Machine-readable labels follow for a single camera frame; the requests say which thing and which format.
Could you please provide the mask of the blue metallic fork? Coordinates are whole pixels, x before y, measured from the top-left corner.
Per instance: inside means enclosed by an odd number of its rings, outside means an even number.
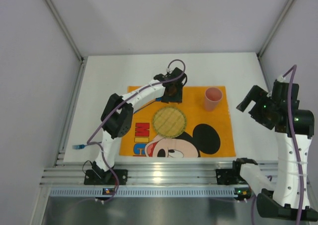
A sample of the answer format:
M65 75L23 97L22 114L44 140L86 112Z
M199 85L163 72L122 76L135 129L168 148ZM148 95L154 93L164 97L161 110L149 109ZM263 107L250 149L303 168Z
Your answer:
M81 150L81 149L84 149L87 145L85 144L80 144L80 145L73 145L72 146L72 149L74 150Z

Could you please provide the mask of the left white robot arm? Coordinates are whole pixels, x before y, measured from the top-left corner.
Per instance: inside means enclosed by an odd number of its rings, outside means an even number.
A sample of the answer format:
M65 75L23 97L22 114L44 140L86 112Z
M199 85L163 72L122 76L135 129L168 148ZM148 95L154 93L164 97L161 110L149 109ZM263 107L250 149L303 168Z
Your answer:
M176 91L182 90L185 78L185 69L175 67L165 75L156 75L149 83L130 93L114 93L109 97L101 116L101 124L87 140L88 145L97 144L100 148L97 158L91 164L92 171L99 179L106 180L114 173L119 139L129 132L133 114L143 105L157 98L163 99L171 87L176 87Z

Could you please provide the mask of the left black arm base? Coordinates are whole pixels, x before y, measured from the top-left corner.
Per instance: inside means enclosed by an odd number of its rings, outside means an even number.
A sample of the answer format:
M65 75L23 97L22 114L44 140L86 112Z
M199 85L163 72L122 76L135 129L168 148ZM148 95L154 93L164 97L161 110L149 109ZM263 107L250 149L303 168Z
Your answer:
M85 172L84 185L126 185L128 179L128 170L115 169L118 181L111 171L98 175L92 169Z

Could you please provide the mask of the orange cartoon mouse cloth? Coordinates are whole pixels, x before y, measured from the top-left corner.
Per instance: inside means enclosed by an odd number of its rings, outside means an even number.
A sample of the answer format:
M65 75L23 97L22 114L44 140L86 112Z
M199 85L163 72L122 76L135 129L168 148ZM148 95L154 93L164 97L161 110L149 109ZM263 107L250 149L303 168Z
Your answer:
M129 157L235 157L231 117L226 88L218 86L223 98L213 111L204 107L206 86L186 86L182 103L155 102L133 115L130 131L122 138L120 156ZM154 114L172 106L186 116L185 132L176 138L163 138L152 125Z

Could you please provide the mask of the pink plastic cup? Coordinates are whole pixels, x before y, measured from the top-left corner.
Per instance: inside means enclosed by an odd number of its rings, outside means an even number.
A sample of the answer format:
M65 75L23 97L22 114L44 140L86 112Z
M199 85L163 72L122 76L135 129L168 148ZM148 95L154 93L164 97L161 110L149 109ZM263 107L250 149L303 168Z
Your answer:
M213 111L223 98L222 91L217 87L210 87L205 91L204 107L207 111Z

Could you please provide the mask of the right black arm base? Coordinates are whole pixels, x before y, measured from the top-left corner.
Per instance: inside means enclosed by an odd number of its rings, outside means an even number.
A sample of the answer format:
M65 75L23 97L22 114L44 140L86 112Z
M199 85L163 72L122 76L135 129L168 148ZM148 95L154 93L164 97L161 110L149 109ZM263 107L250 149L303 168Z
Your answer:
M233 169L216 169L215 172L218 185L246 184L246 181Z

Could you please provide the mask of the blue metallic spoon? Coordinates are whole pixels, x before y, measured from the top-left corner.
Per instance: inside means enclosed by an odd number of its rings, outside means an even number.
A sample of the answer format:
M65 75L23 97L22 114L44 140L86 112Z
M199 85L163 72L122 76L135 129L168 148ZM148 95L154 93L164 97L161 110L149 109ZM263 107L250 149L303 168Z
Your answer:
M156 98L156 99L152 100L151 102L149 102L149 103L143 105L141 108L137 109L133 114L138 113L139 111L141 111L141 110L143 110L144 108L146 108L146 107L152 105L152 104L155 103L155 102L161 102L161 97Z

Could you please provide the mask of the round woven bamboo plate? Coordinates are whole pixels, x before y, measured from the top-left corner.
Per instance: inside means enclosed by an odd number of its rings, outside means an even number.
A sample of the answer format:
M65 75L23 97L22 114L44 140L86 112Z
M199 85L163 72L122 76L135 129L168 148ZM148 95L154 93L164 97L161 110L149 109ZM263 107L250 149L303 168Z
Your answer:
M152 125L157 135L163 138L176 138L185 132L187 119L180 109L167 106L154 114Z

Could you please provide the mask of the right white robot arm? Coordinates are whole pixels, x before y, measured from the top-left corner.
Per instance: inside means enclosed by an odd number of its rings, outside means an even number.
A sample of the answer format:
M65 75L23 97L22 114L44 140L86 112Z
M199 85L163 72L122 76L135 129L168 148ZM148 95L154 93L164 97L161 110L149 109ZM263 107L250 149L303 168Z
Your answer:
M318 213L307 194L308 152L314 136L315 118L310 110L299 109L299 85L275 81L268 93L258 85L237 106L249 111L251 118L274 130L278 140L278 175L272 183L261 173L253 159L233 161L233 171L256 195L256 207L262 218L317 222Z

